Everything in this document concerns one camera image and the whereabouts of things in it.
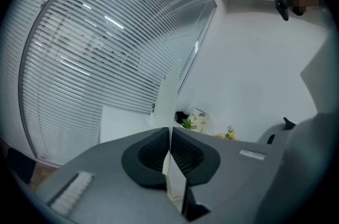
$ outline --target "floor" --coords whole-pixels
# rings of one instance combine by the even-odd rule
[[[9,146],[1,139],[1,149],[4,157],[7,156]],[[42,181],[44,181],[49,175],[51,175],[57,168],[37,162],[33,171],[31,182],[28,185],[29,190],[34,191]]]

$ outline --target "small plant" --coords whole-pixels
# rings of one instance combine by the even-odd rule
[[[219,137],[219,138],[226,138],[226,139],[235,139],[235,131],[230,125],[229,127],[227,127],[227,133],[218,133],[218,134],[214,134],[213,136]]]
[[[229,127],[227,127],[227,134],[225,136],[228,139],[234,139],[235,138],[235,132],[234,132],[234,129],[232,128],[231,125]]]
[[[189,129],[189,130],[191,130],[191,128],[192,128],[192,122],[189,119],[184,119],[182,121],[181,125],[182,125],[183,128],[186,128],[186,129]]]

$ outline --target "white wall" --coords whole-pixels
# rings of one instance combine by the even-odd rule
[[[211,115],[210,133],[228,125],[239,140],[256,141],[287,117],[299,123],[316,114],[300,72],[327,30],[276,14],[227,14],[218,8],[179,93],[177,110]]]
[[[319,113],[332,113],[339,106],[338,30],[331,29],[325,43],[300,76]]]

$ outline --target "white plastic piece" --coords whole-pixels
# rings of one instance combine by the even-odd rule
[[[250,150],[241,150],[239,153],[241,155],[244,155],[250,158],[255,158],[258,160],[264,160],[266,156],[266,154],[255,153],[254,151],[250,151]]]
[[[50,207],[64,217],[69,215],[92,179],[91,173],[79,172],[74,181],[56,198]]]
[[[180,60],[161,81],[154,109],[154,127],[173,127],[180,79]]]

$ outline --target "window blinds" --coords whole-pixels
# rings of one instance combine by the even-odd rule
[[[0,120],[2,138],[12,147],[32,155],[23,129],[18,98],[18,78],[23,48],[31,25],[45,0],[13,0],[0,32]],[[30,131],[41,144],[39,131]]]
[[[180,60],[183,73],[191,61],[214,7],[213,0],[49,0],[28,37],[20,88],[37,156],[63,164],[95,145],[102,106],[150,113],[173,64]]]

